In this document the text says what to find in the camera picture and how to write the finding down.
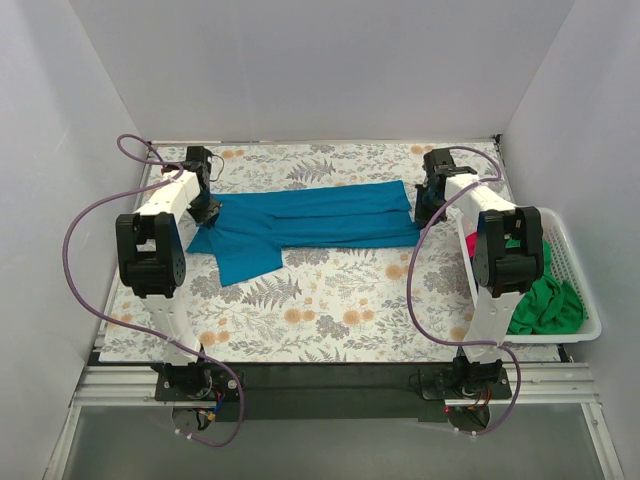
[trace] green cloth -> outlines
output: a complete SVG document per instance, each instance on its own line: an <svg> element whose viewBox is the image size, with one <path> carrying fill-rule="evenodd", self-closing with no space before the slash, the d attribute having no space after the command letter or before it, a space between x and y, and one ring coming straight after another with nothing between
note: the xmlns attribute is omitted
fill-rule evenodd
<svg viewBox="0 0 640 480"><path fill-rule="evenodd" d="M507 248L519 245L518 240L507 242ZM576 333L582 325L584 305L570 283L560 284L551 274L551 259L551 246L544 242L544 273L513 312L510 335Z"/></svg>

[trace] table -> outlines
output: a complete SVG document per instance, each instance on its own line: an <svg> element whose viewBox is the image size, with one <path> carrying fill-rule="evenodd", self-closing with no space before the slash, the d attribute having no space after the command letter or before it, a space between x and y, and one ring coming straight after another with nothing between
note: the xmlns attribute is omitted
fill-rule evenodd
<svg viewBox="0 0 640 480"><path fill-rule="evenodd" d="M497 156L493 143L466 143ZM213 145L225 159L219 193L268 192L401 179L415 202L424 180L422 155L434 145L316 144ZM163 146L167 161L184 159L186 147ZM491 167L467 152L454 158L480 175ZM212 178L222 162L213 159ZM146 183L161 174L151 167ZM510 199L505 182L493 184ZM473 313L454 215L429 234L416 264L412 292L421 323L442 338L462 340ZM196 226L179 224L183 246ZM297 248L283 252L284 268L222 288L212 255L187 254L184 299L195 334L207 355L228 362L440 362L455 349L434 344L412 326L406 309L406 275L411 248ZM149 313L119 278L107 311L118 319L153 328ZM161 361L163 342L113 325L103 325L103 362ZM555 345L517 345L522 361L558 361Z"/></svg>

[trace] white enclosure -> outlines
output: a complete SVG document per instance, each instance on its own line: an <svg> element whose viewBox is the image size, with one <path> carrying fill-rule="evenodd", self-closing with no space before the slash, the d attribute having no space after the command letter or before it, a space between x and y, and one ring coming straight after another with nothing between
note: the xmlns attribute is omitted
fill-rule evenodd
<svg viewBox="0 0 640 480"><path fill-rule="evenodd" d="M119 133L151 140L464 140L503 135L519 203L567 225L603 334L588 361L628 478L640 339L640 5L631 0L4 0L0 477L40 478L97 322L61 268L83 207L137 186ZM72 244L103 305L113 224Z"/></svg>
<svg viewBox="0 0 640 480"><path fill-rule="evenodd" d="M157 140L501 133L570 0L71 0Z"/></svg>
<svg viewBox="0 0 640 480"><path fill-rule="evenodd" d="M66 1L2 2L0 123L0 477L41 478L98 326L65 284L62 238L84 206L140 177L115 147L135 126ZM91 215L73 242L95 305L113 274L113 219L130 208Z"/></svg>

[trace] cable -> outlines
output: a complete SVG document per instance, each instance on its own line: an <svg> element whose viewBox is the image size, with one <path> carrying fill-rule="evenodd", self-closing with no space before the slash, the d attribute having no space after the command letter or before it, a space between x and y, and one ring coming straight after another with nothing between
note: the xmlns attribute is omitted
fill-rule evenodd
<svg viewBox="0 0 640 480"><path fill-rule="evenodd" d="M482 392L480 392L480 395L478 395L478 398L476 399L476 402L471 404L471 405L467 405L467 410L473 410L475 409L478 404L480 403L480 400L482 400Z"/></svg>
<svg viewBox="0 0 640 480"><path fill-rule="evenodd" d="M224 399L225 396L223 395L222 398L220 400L218 400L218 403L216 404L215 408L213 409L213 414L217 415L218 412L220 411L220 407L222 407L222 404L224 403Z"/></svg>
<svg viewBox="0 0 640 480"><path fill-rule="evenodd" d="M515 391L513 392L513 396L511 397L511 402L509 403L509 406L507 407L507 410L504 412L504 414L498 420L496 420L493 425L491 425L490 427L480 432L469 432L466 430L460 430L461 433L464 433L466 435L485 435L487 433L494 431L496 428L498 428L500 425L504 423L504 421L509 417L509 415L511 415L511 412L513 411L513 408L516 405L516 401L518 400L518 396L520 395L520 387L522 386L522 372L520 369L520 363L518 362L518 359L515 353L513 353L513 351L509 347L505 345L498 345L497 342L494 342L491 340L475 340L472 342L453 342L450 340L442 340L438 337L431 335L422 327L422 325L420 325L420 322L418 322L418 319L416 318L416 314L413 310L413 300L411 299L411 287L413 283L413 271L415 270L416 259L418 258L418 253L420 252L420 248L422 247L422 244L424 243L425 238L427 238L427 234L429 233L429 230L431 229L431 227L433 227L434 223L436 222L436 219L440 218L440 215L447 209L447 207L453 205L453 203L456 200L458 200L460 197L462 197L465 193L471 191L472 189L476 188L477 186L483 183L498 182L502 180L502 172L500 170L500 165L498 164L498 162L496 162L493 158L491 158L486 153L480 150L477 150L475 148L464 147L464 146L449 147L449 150L465 150L468 152L475 153L476 155L480 155L481 157L487 159L489 163L491 163L493 168L496 170L496 176L481 178L477 182L474 182L471 185L467 185L465 188L463 188L458 193L456 193L453 197L447 200L436 211L436 213L434 213L433 216L429 219L429 221L427 222L427 225L424 227L424 229L422 230L422 233L420 234L418 243L416 244L413 250L413 254L411 255L411 261L409 262L409 271L407 272L407 308L409 310L409 316L411 317L411 321L413 322L413 325L422 335L424 335L426 338L428 338L432 342L438 343L440 345L445 345L447 347L466 347L466 346L474 346L474 345L487 345L487 346L499 348L500 350L506 352L507 355L511 357L511 360L513 360L513 364L516 368L516 388L515 388Z"/></svg>
<svg viewBox="0 0 640 480"><path fill-rule="evenodd" d="M220 175L222 175L222 171L224 170L224 166L226 165L226 162L224 161L224 158L222 158L220 155L216 155L215 153L212 153L211 155L214 157L218 157L220 160L222 160L222 168L220 168L220 170L218 171L218 176L215 179L211 180L211 183L213 183L220 180Z"/></svg>
<svg viewBox="0 0 640 480"><path fill-rule="evenodd" d="M487 405L489 405L489 400L491 400L491 387L487 388L487 399L484 401L482 406L480 406L479 408L484 408Z"/></svg>
<svg viewBox="0 0 640 480"><path fill-rule="evenodd" d="M202 400L203 398L207 398L207 396L211 393L212 388L213 388L213 380L211 379L211 377L209 377L209 390L207 390L207 393L199 397L195 397L191 395L187 395L187 397L189 397L191 400Z"/></svg>
<svg viewBox="0 0 640 480"><path fill-rule="evenodd" d="M413 377L415 377L416 375L418 376L418 387L417 387L417 388L416 388L416 387L413 385L413 383L411 382L411 379L412 379ZM417 373L414 373L414 374L412 374L412 375L409 375L409 387L410 387L412 390L414 390L414 391L418 394L418 396L419 396L420 398L422 398L422 399L424 400L424 395L423 395L423 393L422 393L422 372L420 371L420 369L418 369L418 372L417 372Z"/></svg>
<svg viewBox="0 0 640 480"><path fill-rule="evenodd" d="M122 140L124 140L125 138L131 138L133 140L136 140L136 141L144 144L151 152L153 152L153 154L158 159L158 161L156 162L156 161L153 161L153 160L148 160L146 158L138 157L138 156L133 155L132 153L128 152L122 146ZM149 190L156 189L158 187L163 187L165 185L168 185L169 183L171 183L171 181L180 178L180 176L184 172L184 169L182 168L182 165L180 165L179 163L165 162L163 160L163 158L160 156L160 154L158 153L158 151L155 149L155 147L153 145L151 145L151 143L146 142L145 140L143 140L142 138L140 138L140 137L138 137L136 135L131 135L131 134L128 134L128 133L122 134L116 140L116 144L118 146L118 149L124 155L126 155L129 158L131 158L132 160L135 160L136 162L144 163L146 165L171 165L171 166L176 166L178 168L178 172L171 179L164 180L164 181L162 181L160 183L156 183L155 185L149 185L149 186L138 188L138 189L135 189L135 190L129 190L127 192L122 192L122 193L117 193L115 195L111 195L109 197L103 198L102 200L98 200L97 202L89 205L87 208L82 210L71 221L71 224L69 225L69 228L67 229L67 233L64 236L64 241L62 242L62 268L64 270L65 279L67 281L67 284L69 285L69 289L71 290L71 293L73 294L73 296L76 298L78 303L80 303L80 305L82 305L82 307L85 310L87 310L89 313L95 315L98 318L101 318L102 320L105 320L107 322L113 323L113 324L118 325L120 327L130 328L131 330L136 330L138 332L147 333L149 335L153 335L154 337L158 337L159 339L164 340L167 343L170 343L174 347L179 348L183 352L186 352L186 353L188 353L190 355L195 355L195 356L201 358L202 360L204 360L206 362L213 363L217 367L219 367L219 368L223 369L225 372L227 372L229 374L229 376L233 380L235 380L236 384L238 385L238 400L239 400L239 403L240 403L240 413L238 414L238 422L236 423L236 426L235 426L233 432L231 432L231 435L229 435L229 437L226 440L224 440L223 442L216 443L216 442L212 442L210 440L207 440L205 438L193 435L193 434L191 434L191 432L183 432L180 429L176 429L177 433L180 433L180 434L184 435L187 438L191 438L193 440L196 440L197 442L203 443L203 444L208 445L210 447L214 447L214 448L224 447L224 446L228 445L229 443L231 443L231 441L233 441L233 439L236 437L236 435L238 435L238 432L240 431L240 427L242 425L242 420L244 419L244 391L242 390L242 385L240 383L240 379L235 374L235 372L233 370L231 370L224 363L222 363L222 362L220 362L218 360L215 360L215 359L209 357L208 355L205 355L204 353L196 352L195 350L192 350L191 348L187 347L186 345L181 344L177 340L174 340L173 338L169 338L167 335L165 335L162 332L158 332L158 331L153 330L151 328L146 328L146 327L141 327L141 326L138 326L138 325L125 323L125 322L122 322L120 320L116 320L115 318L112 318L112 317L110 317L108 315L105 315L101 311L99 311L96 308L94 308L93 306L91 306L84 299L82 294L78 291L78 288L76 287L75 282L73 281L73 277L71 276L71 269L69 267L69 243L71 241L71 235L73 234L73 231L75 230L75 228L78 226L78 223L80 223L80 221L89 212L91 212L95 208L98 208L99 206L104 205L105 203L111 202L113 200L117 200L119 198L128 197L130 195L135 195L135 194L138 194L138 193L146 192L146 191L149 191Z"/></svg>
<svg viewBox="0 0 640 480"><path fill-rule="evenodd" d="M200 422L200 412L198 410L194 410L194 412L196 412L196 421L198 422L198 431L202 432L207 427L203 425L202 422Z"/></svg>

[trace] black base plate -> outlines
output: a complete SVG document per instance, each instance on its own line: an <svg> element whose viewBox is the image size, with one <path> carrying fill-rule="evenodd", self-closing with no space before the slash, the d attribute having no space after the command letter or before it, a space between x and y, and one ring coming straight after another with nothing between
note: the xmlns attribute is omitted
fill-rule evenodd
<svg viewBox="0 0 640 480"><path fill-rule="evenodd" d="M441 389L450 363L398 364L227 364L241 378L246 420L417 418L445 422L444 399L458 399L459 391ZM223 408L216 421L236 421L237 390L230 378L211 369L215 386L225 389ZM193 402L176 388L165 388L160 374L155 399ZM492 386L492 398L511 397L509 384Z"/></svg>

